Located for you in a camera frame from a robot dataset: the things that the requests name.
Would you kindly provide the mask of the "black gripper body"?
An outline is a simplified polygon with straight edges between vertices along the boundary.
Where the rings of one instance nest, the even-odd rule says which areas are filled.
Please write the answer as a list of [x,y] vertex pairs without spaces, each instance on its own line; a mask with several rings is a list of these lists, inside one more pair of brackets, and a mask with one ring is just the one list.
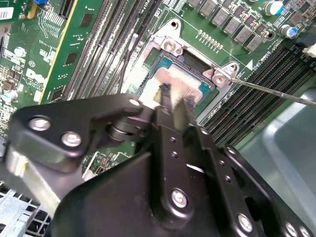
[[50,224],[53,237],[228,237],[211,205],[206,176],[187,168],[192,219],[179,230],[162,226],[152,211],[151,160],[131,158],[68,193]]

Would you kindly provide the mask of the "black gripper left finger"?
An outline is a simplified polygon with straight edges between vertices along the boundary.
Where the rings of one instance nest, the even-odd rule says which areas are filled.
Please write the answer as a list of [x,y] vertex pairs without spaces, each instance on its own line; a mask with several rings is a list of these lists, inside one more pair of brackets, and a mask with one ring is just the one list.
[[70,193],[85,200],[101,188],[101,178],[83,183],[83,158],[100,148],[130,140],[139,151],[106,175],[109,179],[152,174],[151,207],[161,221],[185,224],[193,213],[182,136],[174,126],[171,86],[159,88],[160,104],[151,109],[130,94],[116,94],[17,110],[10,121],[4,155],[7,169],[21,178],[53,216]]

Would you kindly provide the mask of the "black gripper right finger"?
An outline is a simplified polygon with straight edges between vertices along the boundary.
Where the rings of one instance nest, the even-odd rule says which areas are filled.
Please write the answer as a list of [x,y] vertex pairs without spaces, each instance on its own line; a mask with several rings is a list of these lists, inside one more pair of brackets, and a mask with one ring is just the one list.
[[218,147],[193,115],[192,99],[174,108],[186,162],[202,171],[212,227],[221,237],[311,237],[313,232],[232,146]]

